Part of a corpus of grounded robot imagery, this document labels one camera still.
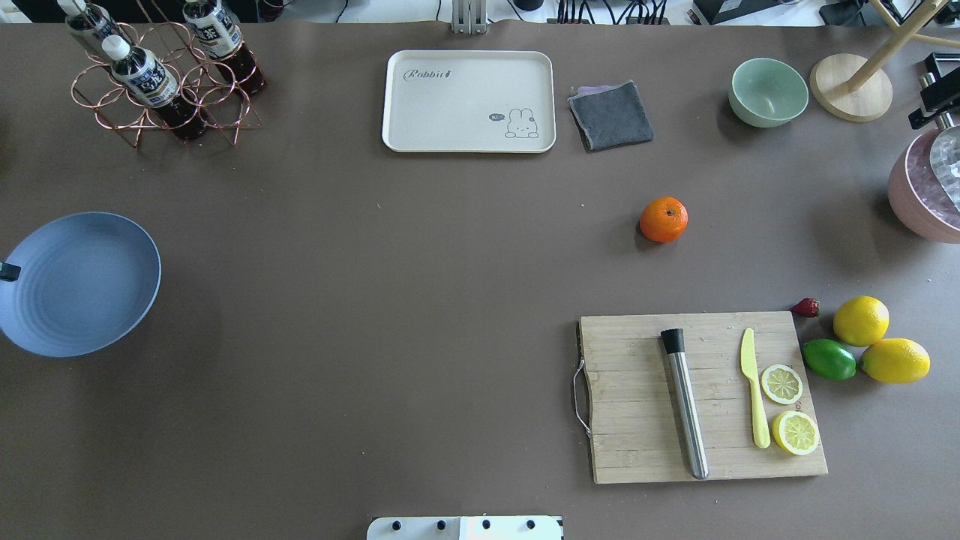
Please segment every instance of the lemon slice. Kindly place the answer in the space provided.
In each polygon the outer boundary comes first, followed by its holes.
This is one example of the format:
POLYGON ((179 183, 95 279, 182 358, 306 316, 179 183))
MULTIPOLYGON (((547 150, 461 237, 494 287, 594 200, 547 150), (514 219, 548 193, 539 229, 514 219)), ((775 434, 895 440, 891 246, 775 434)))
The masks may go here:
POLYGON ((793 455, 807 455, 820 444, 820 432, 813 419, 799 410, 788 410, 774 418, 771 432, 781 448, 793 455))
POLYGON ((796 403, 804 393, 800 375, 783 364, 774 364, 763 370, 760 386, 768 398, 781 405, 796 403))

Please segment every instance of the towel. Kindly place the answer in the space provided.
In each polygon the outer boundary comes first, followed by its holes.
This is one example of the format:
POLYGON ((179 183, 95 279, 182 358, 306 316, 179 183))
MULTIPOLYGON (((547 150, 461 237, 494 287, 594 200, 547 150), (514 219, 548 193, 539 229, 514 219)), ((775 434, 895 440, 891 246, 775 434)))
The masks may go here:
POLYGON ((633 81, 619 86, 581 86, 567 100, 590 150, 646 142, 654 129, 633 81))

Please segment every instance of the lemon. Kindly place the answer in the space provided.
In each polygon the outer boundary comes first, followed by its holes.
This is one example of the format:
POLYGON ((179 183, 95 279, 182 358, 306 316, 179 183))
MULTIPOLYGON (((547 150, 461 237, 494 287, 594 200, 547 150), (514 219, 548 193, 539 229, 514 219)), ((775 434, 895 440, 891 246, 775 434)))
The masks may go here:
POLYGON ((833 316, 833 333, 854 347, 879 341, 890 326, 890 310, 872 296, 858 296, 845 302, 833 316))
POLYGON ((880 339, 860 357, 863 371, 880 382, 913 382, 930 371, 930 355, 916 341, 880 339))
POLYGON ((783 364, 774 364, 763 370, 760 387, 768 398, 781 405, 796 403, 804 393, 800 374, 783 364))
POLYGON ((807 455, 820 444, 817 425, 803 412, 788 410, 774 417, 770 429, 781 448, 793 455, 807 455))

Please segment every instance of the light green bowl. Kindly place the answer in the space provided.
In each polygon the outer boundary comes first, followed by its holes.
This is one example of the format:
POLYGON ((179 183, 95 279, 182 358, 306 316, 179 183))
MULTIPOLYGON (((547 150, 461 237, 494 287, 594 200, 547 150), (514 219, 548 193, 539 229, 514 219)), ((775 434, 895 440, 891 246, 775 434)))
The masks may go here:
POLYGON ((809 101, 800 73, 769 58, 741 63, 733 71, 729 97, 733 112, 758 128, 782 126, 799 116, 809 101))

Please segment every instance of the yellow knife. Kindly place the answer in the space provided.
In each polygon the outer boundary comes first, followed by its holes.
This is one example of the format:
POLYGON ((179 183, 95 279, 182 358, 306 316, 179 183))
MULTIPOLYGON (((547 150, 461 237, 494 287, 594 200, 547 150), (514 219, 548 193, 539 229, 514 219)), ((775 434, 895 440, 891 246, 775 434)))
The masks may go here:
POLYGON ((740 341, 740 371, 750 381, 754 443, 760 448, 767 448, 770 446, 770 429, 767 428, 767 413, 763 410, 763 397, 760 395, 760 382, 756 375, 756 351, 752 328, 743 331, 743 340, 740 341))

